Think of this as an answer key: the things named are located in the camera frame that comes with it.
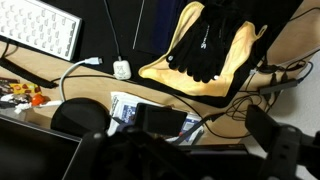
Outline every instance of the white cable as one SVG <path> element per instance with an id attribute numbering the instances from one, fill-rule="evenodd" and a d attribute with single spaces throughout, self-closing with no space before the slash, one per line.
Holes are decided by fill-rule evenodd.
<path id="1" fill-rule="evenodd" d="M 62 102 L 64 102 L 64 101 L 66 100 L 66 99 L 65 99 L 65 96 L 64 96 L 64 91 L 63 91 L 63 81 L 64 81 L 65 77 L 66 77 L 70 72 L 72 72 L 76 67 L 78 67 L 78 66 L 81 65 L 81 64 L 99 65 L 99 64 L 101 64 L 101 63 L 102 63 L 101 58 L 92 57 L 92 58 L 89 58 L 89 59 L 85 59 L 85 60 L 79 61 L 79 62 L 73 64 L 71 67 L 69 67 L 69 68 L 63 73 L 63 75 L 61 76 L 60 81 L 59 81 L 59 91 L 60 91 L 60 96 L 61 96 Z"/>

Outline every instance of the desk surface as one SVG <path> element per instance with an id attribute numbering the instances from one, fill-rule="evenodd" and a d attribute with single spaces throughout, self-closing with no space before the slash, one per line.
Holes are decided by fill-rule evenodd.
<path id="1" fill-rule="evenodd" d="M 299 15 L 312 7 L 320 7 L 320 2 L 317 0 L 305 0 L 297 12 Z M 276 39 L 270 50 L 268 51 L 268 59 L 270 64 L 281 64 L 288 62 L 296 57 L 302 56 L 306 53 L 315 51 L 320 45 L 320 11 L 315 10 L 308 13 L 306 16 L 299 18 L 286 25 L 279 37 Z M 0 52 L 4 50 L 5 43 L 0 42 Z M 26 50 L 23 48 L 10 46 L 9 52 L 15 52 L 8 57 L 9 60 L 22 66 L 23 68 L 35 73 L 47 80 L 59 78 L 72 65 L 70 62 L 46 56 L 37 52 Z M 3 77 L 17 78 L 21 82 L 28 82 L 25 79 L 3 69 L 0 67 L 0 75 Z M 70 75 L 106 75 L 86 67 L 79 67 Z M 270 80 L 269 75 L 257 74 L 254 76 L 248 86 L 248 90 L 256 90 L 261 85 L 268 84 Z M 107 78 L 71 78 L 64 82 L 64 90 L 67 99 L 75 97 L 88 97 L 95 99 L 104 104 L 108 109 L 111 106 L 111 91 L 128 92 L 145 99 L 161 103 L 164 105 L 174 105 L 176 108 L 192 111 L 183 102 L 177 100 L 175 97 L 149 89 L 143 86 L 126 83 L 123 81 L 107 79 Z M 59 89 L 45 89 L 42 88 L 43 95 L 48 96 L 51 100 L 59 100 Z M 244 96 L 246 93 L 238 93 L 237 97 Z M 216 114 L 225 112 L 227 108 L 215 108 L 208 105 L 198 103 L 192 100 L 184 99 L 192 107 L 194 107 L 202 116 L 209 114 Z M 265 107 L 265 102 L 260 104 L 260 107 Z M 27 110 L 26 121 L 30 121 L 40 126 L 49 128 L 51 117 L 57 107 L 35 108 Z M 244 127 L 244 122 L 234 121 L 230 117 L 222 116 L 216 122 L 210 123 L 209 127 L 216 133 L 223 136 L 242 136 L 247 133 Z M 239 139 L 224 139 L 210 134 L 207 130 L 199 144 L 226 144 L 238 143 Z"/>

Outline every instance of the yellow cloth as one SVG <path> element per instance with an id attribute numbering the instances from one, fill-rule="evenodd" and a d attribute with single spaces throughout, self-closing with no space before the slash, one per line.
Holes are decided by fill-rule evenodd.
<path id="1" fill-rule="evenodd" d="M 263 35 L 266 26 L 256 35 L 254 25 L 244 22 L 232 41 L 219 78 L 210 80 L 208 83 L 195 82 L 186 72 L 180 73 L 178 70 L 170 69 L 166 56 L 197 20 L 203 8 L 203 4 L 194 1 L 183 9 L 168 52 L 153 63 L 141 67 L 139 70 L 141 77 L 153 79 L 191 96 L 225 97 L 227 95 L 234 72 L 248 59 L 253 43 Z"/>

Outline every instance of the black glove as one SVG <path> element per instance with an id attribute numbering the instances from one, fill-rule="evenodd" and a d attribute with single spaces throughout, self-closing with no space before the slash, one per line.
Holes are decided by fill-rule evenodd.
<path id="1" fill-rule="evenodd" d="M 221 73 L 232 40 L 244 22 L 233 5 L 208 4 L 166 57 L 170 69 L 178 69 L 204 83 Z"/>

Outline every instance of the headphone ear cup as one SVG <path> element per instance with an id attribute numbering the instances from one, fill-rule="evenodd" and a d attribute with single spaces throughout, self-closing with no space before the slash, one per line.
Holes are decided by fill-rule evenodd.
<path id="1" fill-rule="evenodd" d="M 108 110 L 88 98 L 74 98 L 63 102 L 52 117 L 51 129 L 82 137 L 94 130 L 106 130 L 110 125 Z"/>

